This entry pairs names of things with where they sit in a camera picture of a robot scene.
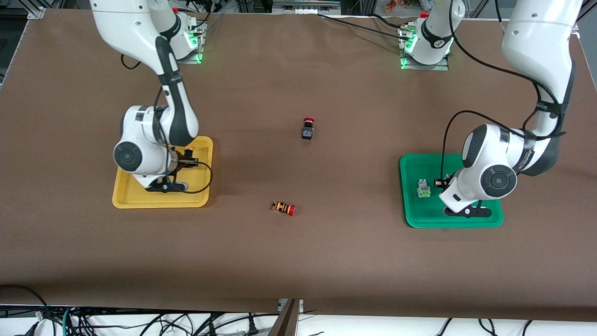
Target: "brown table surface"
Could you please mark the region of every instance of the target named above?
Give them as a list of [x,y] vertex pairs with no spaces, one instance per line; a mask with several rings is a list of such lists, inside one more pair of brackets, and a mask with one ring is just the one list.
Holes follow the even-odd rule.
[[[458,34],[507,66],[496,22],[465,21]],[[577,78],[558,164],[521,176],[499,228],[417,230],[405,222],[399,158],[439,152],[461,109],[520,125],[535,104],[530,83],[455,47],[448,72],[401,70],[395,39],[313,15],[225,15],[204,64],[181,66],[200,133],[215,143],[208,206],[119,210],[118,124],[153,102],[158,80],[122,67],[90,11],[48,10],[29,23],[0,91],[0,282],[50,304],[272,311],[297,297],[321,314],[595,320],[597,94],[580,43],[570,45]],[[304,117],[316,120],[309,143]],[[483,122],[459,117],[448,151]],[[272,212],[272,200],[296,215]]]

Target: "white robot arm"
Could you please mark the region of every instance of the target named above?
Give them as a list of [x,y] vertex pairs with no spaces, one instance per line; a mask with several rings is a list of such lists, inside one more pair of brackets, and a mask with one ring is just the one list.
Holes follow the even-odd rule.
[[455,213],[478,200],[510,194],[517,175],[539,175],[556,163],[559,138],[574,83],[569,40],[582,0],[519,0],[501,46],[506,60],[542,84],[535,128],[505,130],[485,124],[468,135],[464,168],[454,174],[440,199]]
[[450,50],[454,41],[450,31],[448,18],[452,16],[454,30],[458,27],[466,7],[462,0],[454,1],[452,13],[450,13],[450,2],[439,1],[431,10],[429,17],[419,18],[414,22],[417,31],[417,40],[411,48],[406,48],[414,60],[421,64],[433,65],[439,63]]
[[132,106],[121,122],[115,163],[145,188],[175,171],[178,154],[166,144],[186,146],[197,136],[199,123],[187,96],[176,56],[153,17],[163,25],[178,22],[171,9],[151,12],[161,0],[90,0],[97,30],[118,52],[150,67],[159,78],[168,106]]

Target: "yellow tray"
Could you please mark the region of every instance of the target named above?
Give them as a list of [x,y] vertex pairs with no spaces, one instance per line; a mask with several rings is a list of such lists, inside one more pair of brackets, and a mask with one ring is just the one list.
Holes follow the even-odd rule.
[[[214,152],[213,141],[206,136],[198,136],[189,144],[195,147],[193,157],[205,162],[211,167],[211,157]],[[184,147],[176,148],[184,152]],[[176,177],[177,182],[187,182],[189,190],[199,190],[210,180],[210,171],[204,165],[198,167],[181,169]],[[210,189],[199,194],[185,193],[160,193],[146,191],[139,182],[129,173],[118,168],[114,192],[112,193],[112,204],[118,209],[151,209],[160,207],[202,207],[207,203]]]

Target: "cable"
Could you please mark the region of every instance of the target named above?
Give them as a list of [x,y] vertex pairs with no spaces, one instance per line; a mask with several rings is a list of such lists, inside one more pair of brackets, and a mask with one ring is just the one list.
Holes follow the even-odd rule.
[[489,324],[491,325],[491,330],[487,329],[484,325],[483,325],[483,320],[482,319],[478,319],[479,321],[479,325],[481,326],[481,328],[483,328],[483,330],[487,331],[491,336],[497,336],[496,335],[496,328],[493,325],[493,321],[491,319],[487,319],[489,320]]
[[203,191],[205,191],[207,188],[210,187],[211,181],[213,181],[213,179],[214,179],[214,171],[211,169],[211,167],[207,163],[201,162],[201,161],[199,161],[197,163],[204,165],[205,167],[207,167],[207,169],[210,170],[210,180],[209,180],[209,182],[207,182],[207,184],[203,188],[201,188],[199,190],[196,190],[196,191],[181,190],[181,192],[183,192],[185,194],[199,194],[199,193],[202,193]]
[[446,328],[448,328],[448,325],[450,324],[450,322],[452,322],[452,318],[449,318],[449,319],[446,320],[446,322],[444,322],[444,326],[439,331],[439,333],[437,334],[437,336],[442,336],[445,333]]
[[394,25],[393,23],[391,23],[391,22],[387,21],[386,19],[384,19],[383,16],[381,16],[381,15],[373,13],[373,14],[369,14],[369,16],[376,17],[376,18],[380,19],[381,22],[385,23],[386,25],[388,25],[390,27],[400,29],[400,25]]
[[205,16],[205,18],[203,19],[203,21],[197,23],[197,25],[191,26],[191,30],[195,29],[195,28],[198,28],[200,25],[203,25],[205,22],[207,22],[207,19],[210,18],[210,14],[211,14],[211,12],[207,12],[207,15]]
[[[158,95],[155,97],[155,100],[153,101],[153,115],[155,115],[155,111],[158,108],[158,101],[160,96],[162,96],[162,87],[159,87],[158,90]],[[170,145],[168,144],[168,139],[166,139],[166,133],[164,132],[164,129],[162,128],[162,123],[159,122],[158,120],[158,126],[159,126],[159,131],[162,132],[162,136],[164,137],[164,142],[166,144],[166,168],[164,168],[164,174],[166,174],[166,176],[168,176],[168,162],[170,160]]]
[[[452,7],[453,7],[453,5],[454,5],[454,0],[450,0],[450,11],[449,11],[449,13],[452,13]],[[491,69],[494,69],[494,70],[498,70],[498,71],[502,71],[502,72],[505,72],[507,74],[511,74],[511,75],[514,75],[514,76],[517,76],[517,77],[520,77],[520,78],[524,78],[524,79],[530,81],[531,83],[533,83],[533,84],[539,86],[540,88],[542,88],[543,90],[545,90],[545,92],[551,97],[551,99],[553,99],[554,103],[558,103],[558,100],[556,99],[556,97],[553,95],[553,93],[547,87],[545,87],[545,85],[539,83],[538,81],[532,79],[531,77],[523,75],[523,74],[519,74],[519,73],[517,73],[515,71],[511,71],[511,70],[500,68],[500,67],[495,66],[495,65],[491,65],[491,64],[489,64],[487,62],[483,62],[482,60],[480,60],[477,57],[473,56],[470,52],[468,52],[460,44],[460,41],[458,40],[458,37],[456,36],[456,33],[454,32],[454,23],[452,22],[452,15],[449,15],[448,23],[450,24],[450,33],[454,37],[454,42],[456,43],[456,45],[458,45],[458,48],[460,48],[462,50],[462,52],[465,53],[466,56],[468,56],[469,58],[471,58],[475,62],[477,62],[477,63],[479,63],[481,65],[484,65],[484,66],[486,66],[488,68],[491,68]]]
[[528,326],[531,324],[533,320],[528,320],[525,324],[524,327],[522,328],[522,336],[526,336],[527,335],[527,328]]
[[318,15],[318,16],[321,16],[321,17],[323,17],[323,18],[326,18],[326,19],[330,19],[330,20],[332,20],[332,21],[336,21],[336,22],[344,23],[345,25],[349,25],[349,26],[354,26],[354,27],[357,27],[357,28],[365,29],[365,30],[368,30],[368,31],[370,31],[370,32],[374,32],[374,33],[378,33],[378,34],[382,34],[382,35],[386,35],[386,36],[390,36],[390,37],[395,37],[395,38],[397,38],[397,39],[408,40],[408,38],[407,38],[406,36],[398,36],[398,35],[394,35],[394,34],[390,34],[390,33],[382,32],[382,31],[380,31],[380,30],[375,30],[375,29],[371,29],[371,28],[368,28],[368,27],[363,27],[363,26],[355,25],[354,23],[347,22],[347,21],[342,21],[342,20],[338,20],[338,19],[336,19],[336,18],[329,17],[329,16],[325,16],[325,15],[322,15],[322,14],[317,14],[317,15]]
[[352,8],[351,8],[351,9],[349,9],[349,10],[348,10],[348,12],[346,12],[346,15],[349,15],[349,14],[350,14],[350,12],[352,12],[353,10],[355,10],[356,6],[357,6],[358,4],[360,4],[360,3],[361,3],[361,0],[359,0],[359,1],[355,2],[355,4],[352,6]]
[[[525,137],[523,134],[520,134],[519,131],[517,132],[516,130],[511,129],[510,127],[508,127],[508,126],[500,123],[499,121],[497,121],[497,120],[495,120],[493,118],[490,118],[490,117],[484,115],[483,113],[479,113],[479,112],[471,111],[471,110],[467,110],[467,109],[457,112],[456,114],[454,114],[452,116],[452,118],[450,118],[450,121],[448,122],[448,125],[446,126],[446,131],[444,133],[444,143],[442,144],[442,162],[439,165],[439,178],[442,179],[442,180],[444,179],[444,158],[445,158],[445,153],[446,153],[446,140],[448,138],[448,131],[450,129],[450,125],[452,125],[452,121],[454,121],[454,119],[456,117],[458,117],[459,115],[461,115],[463,113],[470,113],[470,114],[477,115],[477,116],[479,116],[481,118],[485,118],[486,120],[489,120],[490,122],[498,125],[499,127],[501,127],[503,129],[509,131],[510,133],[512,133],[514,135],[517,135],[517,136],[519,136],[521,138]],[[566,134],[566,132],[560,132],[560,133],[558,133],[556,135],[551,135],[551,136],[537,136],[537,141],[539,141],[539,140],[545,140],[545,139],[550,139],[550,138],[558,138],[558,137],[560,137],[560,136],[562,136],[564,134]]]
[[[279,315],[279,314],[274,314],[274,313],[271,313],[271,314],[256,314],[256,315],[251,315],[251,317],[262,317],[262,316],[278,316],[278,315]],[[216,329],[218,329],[218,328],[221,328],[221,327],[223,327],[223,326],[225,326],[225,325],[229,325],[229,324],[232,324],[232,323],[235,323],[235,322],[238,322],[238,321],[246,320],[246,319],[248,319],[248,318],[249,318],[249,316],[245,316],[245,317],[239,317],[239,318],[237,318],[237,319],[235,319],[235,320],[228,321],[228,322],[226,322],[226,323],[222,323],[221,325],[219,325],[219,326],[216,326],[216,327],[215,327],[214,329],[212,329],[211,331],[214,331],[214,330],[216,330]]]
[[579,17],[576,19],[576,22],[580,21],[580,19],[582,19],[582,18],[583,18],[585,15],[587,15],[587,13],[588,13],[588,12],[590,12],[590,11],[591,11],[591,10],[592,10],[592,9],[595,7],[595,5],[597,5],[597,2],[596,2],[596,3],[594,3],[594,4],[593,4],[591,7],[589,7],[589,9],[588,9],[588,10],[586,10],[586,11],[585,11],[585,12],[584,12],[584,13],[583,13],[581,16],[579,16]]
[[122,63],[123,67],[125,67],[129,70],[135,70],[141,64],[141,61],[137,62],[137,64],[135,64],[133,66],[128,66],[128,65],[126,65],[126,63],[124,63],[124,54],[120,54],[120,63]]
[[42,305],[44,305],[45,311],[48,313],[48,316],[49,317],[55,317],[55,315],[52,314],[52,312],[50,311],[50,307],[45,302],[45,300],[41,297],[41,295],[39,295],[33,289],[31,289],[31,288],[29,288],[27,286],[23,286],[23,285],[12,285],[12,284],[0,285],[0,288],[18,288],[18,289],[24,289],[25,291],[30,292],[31,294],[33,294],[33,296],[35,296],[39,300],[39,302],[41,302]]
[[500,14],[500,5],[496,2],[496,14],[497,14],[497,20],[500,22],[500,27],[501,27],[501,33],[503,35],[506,34],[506,28],[504,27],[504,22],[501,20],[501,14]]
[[62,336],[67,336],[66,335],[66,321],[69,317],[69,311],[70,311],[70,307],[68,309],[66,309],[66,311],[64,312],[64,316],[62,317]]

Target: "green tray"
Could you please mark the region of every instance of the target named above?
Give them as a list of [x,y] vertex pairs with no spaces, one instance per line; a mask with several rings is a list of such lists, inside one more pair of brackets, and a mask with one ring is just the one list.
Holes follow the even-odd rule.
[[[483,201],[483,206],[491,209],[487,218],[453,217],[444,214],[444,202],[439,199],[441,188],[433,187],[433,179],[439,178],[441,154],[407,154],[400,158],[400,175],[404,210],[407,222],[415,228],[493,228],[504,221],[499,200]],[[460,154],[446,154],[444,174],[454,173],[462,168]],[[431,187],[431,197],[419,198],[417,184],[426,179]]]

